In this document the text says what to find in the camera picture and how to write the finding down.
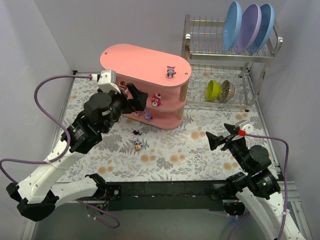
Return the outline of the purple bunny head toy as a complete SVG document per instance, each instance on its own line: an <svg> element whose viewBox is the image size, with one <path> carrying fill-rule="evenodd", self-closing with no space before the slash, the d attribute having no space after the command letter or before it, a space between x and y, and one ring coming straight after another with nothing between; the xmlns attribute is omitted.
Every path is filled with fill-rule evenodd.
<svg viewBox="0 0 320 240"><path fill-rule="evenodd" d="M139 117L141 117L143 115L143 113L141 112L141 111L136 111L135 113L134 113L134 116L136 117L136 118L139 118Z"/></svg>

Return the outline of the pink figure toy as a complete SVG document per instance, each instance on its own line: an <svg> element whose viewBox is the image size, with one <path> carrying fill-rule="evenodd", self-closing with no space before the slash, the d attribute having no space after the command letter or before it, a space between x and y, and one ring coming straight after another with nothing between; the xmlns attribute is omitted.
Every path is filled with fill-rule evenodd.
<svg viewBox="0 0 320 240"><path fill-rule="evenodd" d="M176 74L175 68L176 68L175 66L167 66L166 75L169 79L173 78L174 75Z"/></svg>
<svg viewBox="0 0 320 240"><path fill-rule="evenodd" d="M155 93L151 98L151 103L153 107L160 107L162 105L161 103L162 97L160 93Z"/></svg>

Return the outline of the yellow blue duck figure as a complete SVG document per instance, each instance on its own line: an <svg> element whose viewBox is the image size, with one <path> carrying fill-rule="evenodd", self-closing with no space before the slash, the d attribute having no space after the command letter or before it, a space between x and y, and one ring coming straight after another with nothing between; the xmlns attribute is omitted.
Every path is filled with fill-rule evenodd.
<svg viewBox="0 0 320 240"><path fill-rule="evenodd" d="M137 145L135 146L135 149L136 149L137 151L140 151L141 148L142 148L142 146L141 146L140 144L137 144Z"/></svg>

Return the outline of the strawberry cake toy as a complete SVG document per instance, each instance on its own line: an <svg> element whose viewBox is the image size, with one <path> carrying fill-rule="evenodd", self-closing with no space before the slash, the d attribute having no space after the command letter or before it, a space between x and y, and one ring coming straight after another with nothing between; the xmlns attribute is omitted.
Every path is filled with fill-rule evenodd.
<svg viewBox="0 0 320 240"><path fill-rule="evenodd" d="M126 85L126 83L124 81L120 81L119 82L119 86L118 88L120 89L120 91L124 94L127 94L128 93L128 87Z"/></svg>

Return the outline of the blue white duck figure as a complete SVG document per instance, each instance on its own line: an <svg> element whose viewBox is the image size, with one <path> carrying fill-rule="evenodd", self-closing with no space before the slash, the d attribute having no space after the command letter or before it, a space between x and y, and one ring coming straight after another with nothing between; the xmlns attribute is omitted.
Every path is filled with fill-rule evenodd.
<svg viewBox="0 0 320 240"><path fill-rule="evenodd" d="M143 145L143 143L135 136L132 138L132 141L134 145Z"/></svg>

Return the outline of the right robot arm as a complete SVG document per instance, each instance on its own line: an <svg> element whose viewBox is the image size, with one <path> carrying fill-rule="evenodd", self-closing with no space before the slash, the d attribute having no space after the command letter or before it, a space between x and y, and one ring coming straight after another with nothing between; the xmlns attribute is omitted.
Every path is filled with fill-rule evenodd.
<svg viewBox="0 0 320 240"><path fill-rule="evenodd" d="M270 172L268 150L261 145L248 148L246 137L254 137L254 127L247 120L236 124L224 124L228 136L216 136L206 132L209 147L213 151L229 150L241 172L231 175L223 188L227 194L237 197L248 209L267 240L303 240L304 236L288 211L288 183L281 190Z"/></svg>

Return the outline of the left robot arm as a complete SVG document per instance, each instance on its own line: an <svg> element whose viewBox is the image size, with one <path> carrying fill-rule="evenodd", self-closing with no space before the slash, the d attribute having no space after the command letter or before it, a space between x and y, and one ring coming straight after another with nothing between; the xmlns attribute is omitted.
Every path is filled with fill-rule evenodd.
<svg viewBox="0 0 320 240"><path fill-rule="evenodd" d="M108 193L106 181L97 173L69 183L57 180L102 141L122 114L146 108L148 93L133 83L127 88L130 95L112 90L93 94L45 160L24 180L6 187L23 217L38 222L62 204L86 197L100 199Z"/></svg>

